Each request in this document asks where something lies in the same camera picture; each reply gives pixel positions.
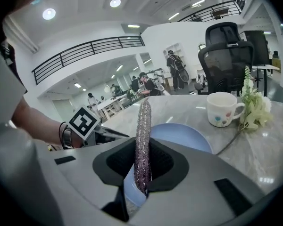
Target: cup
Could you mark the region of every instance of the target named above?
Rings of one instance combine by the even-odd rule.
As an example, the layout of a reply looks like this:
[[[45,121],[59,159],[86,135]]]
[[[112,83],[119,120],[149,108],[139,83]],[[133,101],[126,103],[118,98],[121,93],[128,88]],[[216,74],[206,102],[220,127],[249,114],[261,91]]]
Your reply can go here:
[[[216,127],[226,127],[232,120],[241,116],[234,115],[238,107],[245,107],[244,103],[237,103],[237,98],[230,93],[216,92],[207,97],[208,121]]]

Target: desk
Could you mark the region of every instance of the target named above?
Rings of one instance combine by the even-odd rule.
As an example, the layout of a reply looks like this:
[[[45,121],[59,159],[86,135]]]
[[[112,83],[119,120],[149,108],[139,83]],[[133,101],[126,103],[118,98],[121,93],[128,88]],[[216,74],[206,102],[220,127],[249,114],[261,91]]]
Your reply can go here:
[[[252,66],[252,69],[257,70],[257,88],[259,88],[259,70],[263,70],[264,73],[264,96],[267,95],[267,70],[279,70],[278,67],[272,65],[259,65],[259,66]]]
[[[117,103],[118,106],[124,110],[125,108],[123,107],[123,105],[119,102],[122,98],[126,97],[126,94],[122,95],[122,96],[118,96],[116,97],[115,99],[108,99],[108,100],[105,100],[103,101],[102,103],[100,103],[98,105],[98,111],[103,111],[103,113],[105,114],[105,116],[107,117],[107,120],[110,120],[110,115],[107,111],[107,107],[111,106],[113,103]]]
[[[148,99],[152,110],[152,126],[180,123],[195,128],[210,143],[214,154],[233,138],[237,120],[225,128],[208,121],[205,95],[153,96]],[[136,135],[137,116],[143,100],[128,107],[103,126]],[[219,157],[253,180],[264,193],[283,183],[283,103],[272,101],[273,120],[255,132],[243,132]],[[265,178],[273,179],[267,183]]]

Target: railing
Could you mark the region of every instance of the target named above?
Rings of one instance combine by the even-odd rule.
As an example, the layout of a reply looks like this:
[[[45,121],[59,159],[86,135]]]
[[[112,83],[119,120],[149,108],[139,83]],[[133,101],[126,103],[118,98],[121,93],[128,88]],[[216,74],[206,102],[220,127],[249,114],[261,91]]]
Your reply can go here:
[[[82,43],[51,57],[36,67],[32,73],[36,84],[39,84],[54,72],[80,59],[115,49],[139,46],[145,46],[140,36],[113,37]]]
[[[244,8],[245,1],[246,0],[232,0],[218,3],[192,13],[180,19],[179,22],[207,22],[211,20],[218,20],[226,16],[239,15]]]

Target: black pants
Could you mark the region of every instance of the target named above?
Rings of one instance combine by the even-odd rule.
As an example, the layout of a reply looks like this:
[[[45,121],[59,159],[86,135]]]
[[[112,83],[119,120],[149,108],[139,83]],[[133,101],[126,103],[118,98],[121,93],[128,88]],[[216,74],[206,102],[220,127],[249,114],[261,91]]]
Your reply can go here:
[[[178,70],[176,70],[175,76],[173,76],[173,87],[174,87],[174,89],[177,89],[178,84],[179,84],[179,88],[181,88],[181,89],[184,88],[183,80],[180,78]]]
[[[273,65],[273,60],[272,59],[269,59],[269,64]],[[270,72],[271,74],[273,74],[273,70],[268,69],[267,71]]]

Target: white ceiling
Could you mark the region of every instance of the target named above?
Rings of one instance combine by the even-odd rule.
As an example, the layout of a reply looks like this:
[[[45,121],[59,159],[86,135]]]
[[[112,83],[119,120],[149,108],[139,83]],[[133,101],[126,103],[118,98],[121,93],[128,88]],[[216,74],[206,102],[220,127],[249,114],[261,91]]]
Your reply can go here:
[[[122,69],[116,72],[117,68],[123,65]],[[125,56],[117,59],[112,59],[92,65],[86,70],[73,74],[66,80],[57,83],[51,90],[51,93],[65,94],[65,95],[76,95],[82,91],[82,88],[90,89],[101,83],[108,82],[112,75],[115,74],[114,80],[117,77],[122,77],[133,71],[134,68],[138,67],[135,56]],[[74,86],[75,83],[79,83],[82,88]]]
[[[36,44],[61,30],[84,23],[98,21],[121,21],[122,23],[141,23],[155,25],[167,23],[168,18],[180,12],[172,21],[187,16],[197,10],[228,0],[206,0],[199,8],[184,12],[181,8],[200,0],[121,0],[121,5],[111,8],[111,0],[42,0],[15,12],[11,17]],[[44,20],[42,13],[53,8],[56,16]]]
[[[265,6],[262,4],[249,21],[243,26],[243,30],[262,30],[275,33],[272,20],[268,15]]]

